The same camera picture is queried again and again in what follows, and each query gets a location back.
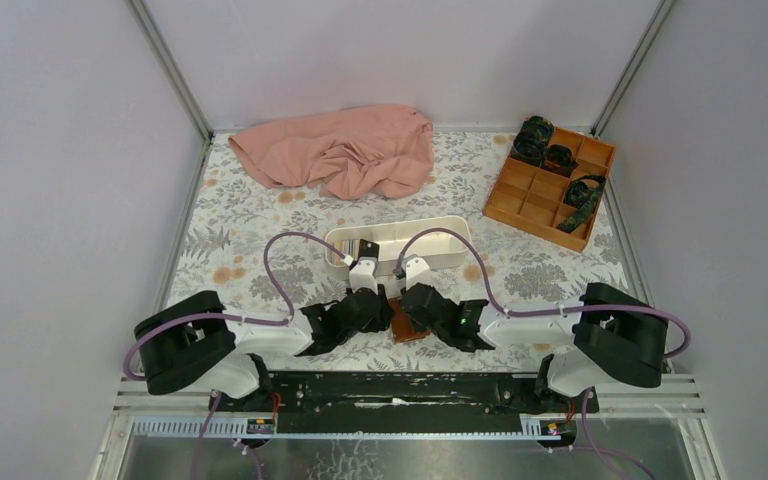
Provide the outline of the brown leather card holder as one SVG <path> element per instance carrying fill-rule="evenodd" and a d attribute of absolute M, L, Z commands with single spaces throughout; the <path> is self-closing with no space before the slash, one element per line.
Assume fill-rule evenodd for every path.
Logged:
<path fill-rule="evenodd" d="M 394 313 L 391 320 L 391 332 L 395 343 L 417 341 L 430 334 L 429 331 L 420 330 L 419 327 L 412 323 L 411 319 L 402 309 L 398 298 L 389 298 L 388 304 Z"/>

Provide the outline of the white oblong plastic tray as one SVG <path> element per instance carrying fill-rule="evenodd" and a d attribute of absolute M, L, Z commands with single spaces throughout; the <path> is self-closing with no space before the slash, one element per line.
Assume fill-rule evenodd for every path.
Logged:
<path fill-rule="evenodd" d="M 324 240 L 354 259 L 360 257 L 362 240 L 379 246 L 378 262 L 374 276 L 383 280 L 397 267 L 397 258 L 402 248 L 418 233 L 431 228 L 446 228 L 471 240 L 470 229 L 465 219 L 456 215 L 380 223 L 364 226 L 341 227 L 330 230 Z M 413 243 L 408 254 L 420 255 L 426 259 L 432 270 L 460 266 L 469 250 L 453 236 L 434 232 L 422 236 Z"/>

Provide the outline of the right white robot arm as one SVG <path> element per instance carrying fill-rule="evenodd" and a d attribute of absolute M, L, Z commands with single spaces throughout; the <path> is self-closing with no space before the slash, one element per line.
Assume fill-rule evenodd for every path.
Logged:
<path fill-rule="evenodd" d="M 463 352 L 561 348 L 542 360 L 538 378 L 542 388 L 565 397 L 608 383 L 661 384 L 668 319 L 603 283 L 589 285 L 579 299 L 525 311 L 498 309 L 488 300 L 456 303 L 417 283 L 403 291 L 400 305 L 414 324 Z"/>

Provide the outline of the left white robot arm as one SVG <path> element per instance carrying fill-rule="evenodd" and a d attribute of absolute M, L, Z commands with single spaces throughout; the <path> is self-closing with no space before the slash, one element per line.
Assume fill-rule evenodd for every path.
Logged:
<path fill-rule="evenodd" d="M 155 396 L 200 385 L 241 399 L 267 388 L 265 356 L 324 355 L 359 333 L 388 329 L 393 317 L 382 287 L 349 291 L 288 319 L 230 314 L 217 292 L 201 291 L 134 327 L 123 374 Z"/>

